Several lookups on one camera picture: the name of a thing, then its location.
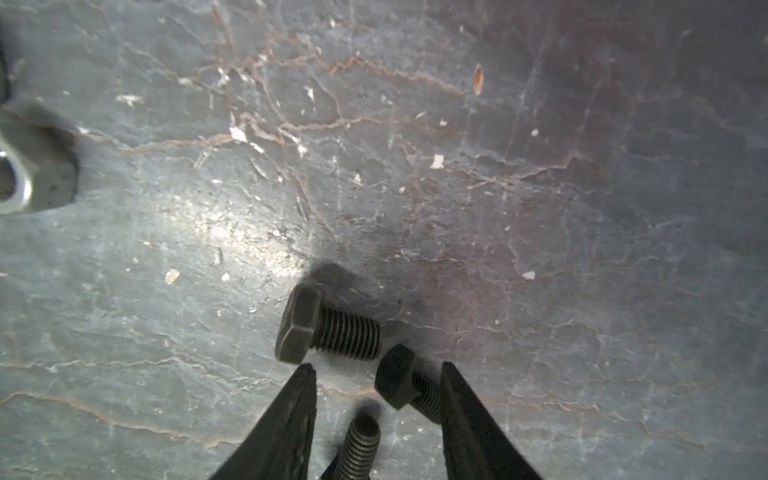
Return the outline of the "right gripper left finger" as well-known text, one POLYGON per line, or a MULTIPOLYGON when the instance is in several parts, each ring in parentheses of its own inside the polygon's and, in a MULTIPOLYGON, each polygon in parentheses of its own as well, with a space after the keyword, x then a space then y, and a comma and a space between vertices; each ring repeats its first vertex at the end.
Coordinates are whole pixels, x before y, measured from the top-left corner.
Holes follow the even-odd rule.
POLYGON ((300 365, 214 479, 308 477, 317 414, 316 371, 300 365))

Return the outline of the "black bolt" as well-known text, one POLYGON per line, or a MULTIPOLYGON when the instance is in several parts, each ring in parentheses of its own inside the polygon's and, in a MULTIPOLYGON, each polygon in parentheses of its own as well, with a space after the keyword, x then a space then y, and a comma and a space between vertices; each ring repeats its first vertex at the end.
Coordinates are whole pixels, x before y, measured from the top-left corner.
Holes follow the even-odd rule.
POLYGON ((403 344, 391 348, 381 359, 374 387, 394 409, 410 405, 429 421, 441 424, 439 384, 415 369, 416 355, 403 344))
POLYGON ((373 361, 381 348, 381 328, 375 320, 338 309, 301 283, 288 297, 274 353, 278 361, 298 365, 310 349, 373 361))
POLYGON ((380 440, 377 421, 367 414, 358 414, 349 425, 339 453, 321 479, 369 479, 380 440))

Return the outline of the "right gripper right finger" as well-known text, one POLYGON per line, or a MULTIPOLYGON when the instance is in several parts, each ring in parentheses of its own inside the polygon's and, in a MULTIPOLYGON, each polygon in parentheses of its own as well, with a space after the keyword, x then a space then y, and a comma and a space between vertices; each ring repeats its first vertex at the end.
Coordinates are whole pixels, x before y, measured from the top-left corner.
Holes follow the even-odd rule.
POLYGON ((448 478, 541 480, 451 362, 442 364, 440 397, 448 478))

